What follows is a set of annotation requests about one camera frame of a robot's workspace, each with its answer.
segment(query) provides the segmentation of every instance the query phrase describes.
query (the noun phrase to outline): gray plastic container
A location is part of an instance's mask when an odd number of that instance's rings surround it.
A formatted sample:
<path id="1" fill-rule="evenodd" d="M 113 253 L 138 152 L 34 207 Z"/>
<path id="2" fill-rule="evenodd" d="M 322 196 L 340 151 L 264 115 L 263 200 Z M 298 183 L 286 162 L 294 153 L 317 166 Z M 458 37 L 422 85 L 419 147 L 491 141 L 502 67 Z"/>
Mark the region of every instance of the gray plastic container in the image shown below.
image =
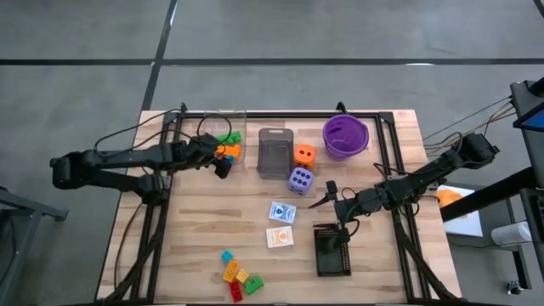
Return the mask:
<path id="1" fill-rule="evenodd" d="M 289 179 L 293 169 L 293 133 L 288 128 L 258 131 L 257 172 L 261 179 Z"/>

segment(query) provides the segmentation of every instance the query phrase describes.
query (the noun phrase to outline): purple container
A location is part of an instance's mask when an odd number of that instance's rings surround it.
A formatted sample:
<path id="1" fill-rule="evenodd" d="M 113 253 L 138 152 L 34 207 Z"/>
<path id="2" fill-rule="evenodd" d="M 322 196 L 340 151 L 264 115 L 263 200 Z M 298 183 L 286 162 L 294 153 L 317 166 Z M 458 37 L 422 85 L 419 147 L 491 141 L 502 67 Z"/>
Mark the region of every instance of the purple container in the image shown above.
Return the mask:
<path id="1" fill-rule="evenodd" d="M 336 115 L 323 127 L 326 152 L 337 161 L 360 153 L 368 145 L 368 127 L 350 115 Z"/>

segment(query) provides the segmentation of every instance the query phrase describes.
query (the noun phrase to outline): lego brick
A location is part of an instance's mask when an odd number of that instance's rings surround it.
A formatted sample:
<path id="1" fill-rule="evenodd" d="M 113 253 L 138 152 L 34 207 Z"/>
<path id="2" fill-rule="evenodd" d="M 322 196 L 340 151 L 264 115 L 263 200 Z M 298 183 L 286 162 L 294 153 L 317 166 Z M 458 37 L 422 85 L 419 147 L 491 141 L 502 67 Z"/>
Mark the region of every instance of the lego brick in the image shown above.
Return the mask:
<path id="1" fill-rule="evenodd" d="M 230 251 L 225 251 L 223 252 L 223 254 L 221 254 L 221 258 L 223 259 L 223 261 L 228 264 L 229 261 L 234 258 L 234 256 L 232 255 L 232 253 Z"/>
<path id="2" fill-rule="evenodd" d="M 249 280 L 246 280 L 244 283 L 244 288 L 246 289 L 246 294 L 254 293 L 258 288 L 264 286 L 263 280 L 258 275 L 254 275 Z"/>
<path id="3" fill-rule="evenodd" d="M 236 275 L 236 279 L 242 284 L 247 280 L 247 277 L 249 277 L 249 274 L 244 269 L 240 269 Z"/>
<path id="4" fill-rule="evenodd" d="M 240 150 L 241 147 L 239 144 L 235 145 L 218 145 L 218 149 L 215 151 L 215 154 L 218 156 L 233 156 L 235 160 L 238 161 L 238 158 L 240 157 Z"/>
<path id="5" fill-rule="evenodd" d="M 239 131 L 233 131 L 228 138 L 227 136 L 228 134 L 221 134 L 216 138 L 225 145 L 239 144 L 241 142 L 241 133 Z"/>
<path id="6" fill-rule="evenodd" d="M 241 295 L 240 284 L 237 281 L 229 283 L 230 296 L 232 296 L 232 301 L 234 303 L 240 302 L 243 298 Z"/>
<path id="7" fill-rule="evenodd" d="M 234 259 L 231 259 L 229 261 L 229 264 L 227 264 L 227 268 L 224 270 L 223 279 L 231 282 L 236 275 L 236 271 L 238 270 L 238 262 Z"/>

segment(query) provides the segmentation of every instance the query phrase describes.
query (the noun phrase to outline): orange die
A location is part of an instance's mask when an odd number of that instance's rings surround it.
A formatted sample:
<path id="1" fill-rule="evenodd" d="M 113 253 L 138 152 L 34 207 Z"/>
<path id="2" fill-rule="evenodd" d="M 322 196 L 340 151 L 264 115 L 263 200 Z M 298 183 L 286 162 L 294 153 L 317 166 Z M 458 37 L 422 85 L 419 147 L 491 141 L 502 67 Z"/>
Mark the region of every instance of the orange die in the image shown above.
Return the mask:
<path id="1" fill-rule="evenodd" d="M 310 144 L 297 144 L 295 147 L 295 167 L 312 170 L 315 164 L 315 147 Z"/>

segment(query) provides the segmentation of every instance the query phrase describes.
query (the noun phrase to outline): wooden table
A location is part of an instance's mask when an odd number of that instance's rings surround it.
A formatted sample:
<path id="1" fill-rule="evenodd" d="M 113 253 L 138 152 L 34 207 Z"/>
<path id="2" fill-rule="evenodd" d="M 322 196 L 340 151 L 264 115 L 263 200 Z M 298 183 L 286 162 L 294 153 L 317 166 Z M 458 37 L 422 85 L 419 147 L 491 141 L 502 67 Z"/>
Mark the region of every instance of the wooden table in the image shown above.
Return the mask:
<path id="1" fill-rule="evenodd" d="M 144 111 L 140 121 L 158 113 Z M 393 110 L 393 113 L 405 168 L 415 170 L 428 162 L 416 113 L 413 110 Z M 264 287 L 259 291 L 251 296 L 244 295 L 243 303 L 404 302 L 391 212 L 382 210 L 369 218 L 359 218 L 359 232 L 349 243 L 351 276 L 320 278 L 316 274 L 312 226 L 335 222 L 336 215 L 331 203 L 316 209 L 307 207 L 325 194 L 327 180 L 334 179 L 339 190 L 343 187 L 363 190 L 382 180 L 372 166 L 373 162 L 382 162 L 376 126 L 373 120 L 361 121 L 369 128 L 370 142 L 366 150 L 347 161 L 332 161 L 326 155 L 321 137 L 324 119 L 248 119 L 245 160 L 228 178 L 217 178 L 212 168 L 176 173 L 155 302 L 232 303 L 229 287 L 222 279 L 224 263 L 220 256 L 224 250 L 231 250 L 245 271 L 260 275 L 264 281 Z M 161 123 L 162 118 L 158 117 L 140 127 L 135 144 L 160 131 Z M 198 120 L 185 119 L 182 130 L 194 134 L 197 123 Z M 285 181 L 262 180 L 258 176 L 260 128 L 290 128 L 295 143 L 312 144 L 317 148 L 314 183 L 305 197 L 289 191 Z M 388 131 L 385 132 L 390 146 Z M 158 136 L 154 140 L 147 145 L 158 143 Z M 390 147 L 388 152 L 393 162 Z M 141 175 L 143 171 L 133 168 L 129 174 Z M 292 225 L 294 246 L 267 248 L 265 230 L 287 225 L 268 219 L 272 201 L 297 206 Z M 122 195 L 97 298 L 103 298 L 113 290 L 113 267 L 122 233 L 139 203 L 133 193 Z M 436 200 L 427 197 L 420 204 L 416 221 L 423 255 L 446 287 L 461 296 L 439 206 Z M 128 272 L 136 258 L 144 211 L 140 208 L 128 231 L 118 280 Z M 142 296 L 147 288 L 149 265 L 150 260 L 144 271 Z M 421 296 L 413 262 L 410 267 L 416 295 Z"/>

